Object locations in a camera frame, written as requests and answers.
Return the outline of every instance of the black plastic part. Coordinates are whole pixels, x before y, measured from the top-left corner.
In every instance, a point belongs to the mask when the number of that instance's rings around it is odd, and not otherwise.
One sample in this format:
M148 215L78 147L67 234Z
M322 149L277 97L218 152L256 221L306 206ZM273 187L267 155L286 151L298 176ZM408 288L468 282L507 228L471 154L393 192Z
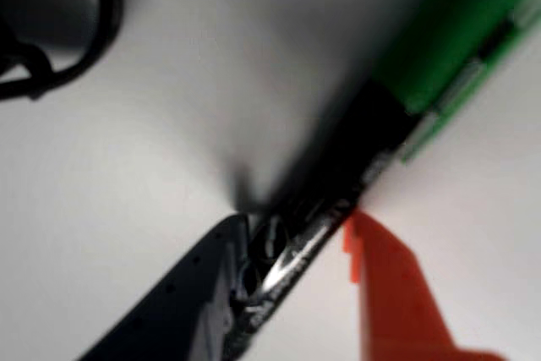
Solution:
M80 361L219 361L248 219L215 226Z
M306 182L268 214L249 245L249 258L259 270L263 284L276 266L281 266L281 280L270 290L233 306L240 310L236 311L235 326L224 343L224 361L236 360L244 353L252 337L274 314L417 123L417 117L409 116L391 93L374 81L357 93L331 132ZM291 239L287 248L291 266L269 264L268 257L262 255L269 227L273 227L277 217ZM299 255L301 258L295 262L293 258Z

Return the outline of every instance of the white background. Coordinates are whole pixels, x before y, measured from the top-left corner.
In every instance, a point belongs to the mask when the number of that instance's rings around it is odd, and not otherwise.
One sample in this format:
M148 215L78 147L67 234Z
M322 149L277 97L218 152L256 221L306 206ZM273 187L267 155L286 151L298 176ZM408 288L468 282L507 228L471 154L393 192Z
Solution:
M419 0L128 0L114 48L0 105L0 359L71 360L233 211L265 197ZM541 36L365 207L418 254L460 346L541 357ZM340 237L247 360L358 359Z

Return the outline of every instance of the black cord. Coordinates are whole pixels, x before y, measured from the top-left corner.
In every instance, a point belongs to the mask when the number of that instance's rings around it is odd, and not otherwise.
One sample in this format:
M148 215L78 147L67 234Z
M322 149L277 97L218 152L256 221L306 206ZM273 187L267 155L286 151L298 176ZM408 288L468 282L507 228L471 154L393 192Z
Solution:
M69 68L53 72L45 54L36 46L18 43L18 49L8 48L6 55L0 56L0 63L5 66L21 63L29 70L31 77L1 83L0 101L22 96L36 99L78 78L94 65L117 37L123 16L123 0L99 0L99 4L96 34L85 55Z

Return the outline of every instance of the red plastic object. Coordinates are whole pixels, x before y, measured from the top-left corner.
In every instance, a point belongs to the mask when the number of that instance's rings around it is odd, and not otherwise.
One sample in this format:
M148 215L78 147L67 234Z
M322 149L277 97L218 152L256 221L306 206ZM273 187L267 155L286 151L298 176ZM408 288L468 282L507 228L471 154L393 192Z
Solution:
M361 281L363 361L502 361L458 349L445 326L415 254L357 211L345 224L351 279Z

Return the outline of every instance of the green object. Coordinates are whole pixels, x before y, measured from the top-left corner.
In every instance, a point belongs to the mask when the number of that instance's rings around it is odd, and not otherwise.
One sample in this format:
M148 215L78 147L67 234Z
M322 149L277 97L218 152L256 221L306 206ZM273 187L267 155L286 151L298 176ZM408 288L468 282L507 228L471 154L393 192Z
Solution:
M541 15L541 0L427 0L374 71L411 115L427 114L408 158Z

